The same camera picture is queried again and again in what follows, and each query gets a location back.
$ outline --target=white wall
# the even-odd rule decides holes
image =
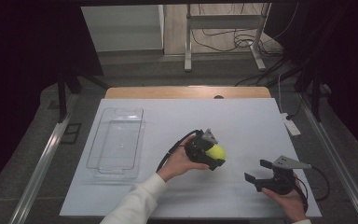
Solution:
[[[97,52],[162,49],[161,10],[160,6],[82,7]]]

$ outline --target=gray floor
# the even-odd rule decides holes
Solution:
[[[267,58],[268,66],[277,59]],[[186,85],[222,85],[233,86],[239,80],[258,75],[250,54],[220,54],[197,55],[194,58],[193,71],[184,72],[182,57],[169,57],[157,54],[127,54],[118,55],[105,53],[101,55],[105,77],[101,80],[114,86],[186,86]],[[269,79],[280,74],[280,70]],[[71,123],[81,123],[80,135],[73,145],[61,144],[50,165],[46,178],[39,190],[34,205],[25,223],[99,223],[100,217],[69,218],[59,217],[62,202],[75,173],[83,146],[86,143],[88,131],[104,90],[99,86],[81,78],[83,91],[76,103]],[[289,114],[295,113],[300,101],[293,90],[296,77],[286,79],[281,83],[282,110]],[[241,83],[252,85],[255,80]],[[270,88],[273,97],[278,98],[278,87]],[[58,119],[56,86],[43,91],[41,105],[34,121],[24,135],[16,152],[7,167],[0,175],[0,223],[8,223],[12,213],[25,189],[26,184],[38,162],[48,138]],[[358,142],[343,126],[332,112],[326,100],[321,99],[321,116],[323,125],[331,140],[339,149],[339,154],[351,171],[358,184]],[[324,148],[320,143],[303,110],[293,118],[303,133],[293,138],[293,144],[298,157],[324,170],[331,184],[330,197],[319,203],[324,215],[312,223],[358,223],[358,215],[353,208],[351,199],[346,193],[336,175],[331,162],[326,158]],[[73,136],[65,135],[65,142],[73,140]],[[307,172],[312,191],[317,197],[325,192],[323,180],[315,173]],[[282,223],[281,220],[252,220],[252,223]],[[150,223],[202,223],[200,221],[158,221]],[[244,223],[244,221],[214,221],[213,223]]]

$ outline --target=yellow ball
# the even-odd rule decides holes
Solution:
[[[215,159],[215,160],[217,160],[217,159],[225,160],[226,159],[225,150],[218,145],[214,145],[208,151],[206,151],[206,155],[211,157],[212,159]]]

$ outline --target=white sleeve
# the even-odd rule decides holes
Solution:
[[[145,224],[157,207],[158,197],[166,189],[164,180],[153,174],[142,184],[133,186],[101,224]]]
[[[294,222],[293,224],[310,224],[310,220],[305,219],[305,220],[302,220],[302,221]]]

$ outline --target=human hand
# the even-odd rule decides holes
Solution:
[[[298,180],[296,179],[296,185],[299,189]],[[279,204],[283,212],[289,217],[292,222],[298,222],[307,219],[304,212],[304,205],[302,203],[300,195],[294,189],[286,195],[280,195],[270,189],[262,189],[263,193],[270,197]]]
[[[186,138],[180,146],[184,146],[194,135]],[[209,165],[191,161],[186,155],[185,147],[178,147],[167,159],[165,165],[157,171],[157,174],[167,182],[175,176],[182,175],[189,170],[207,170]]]

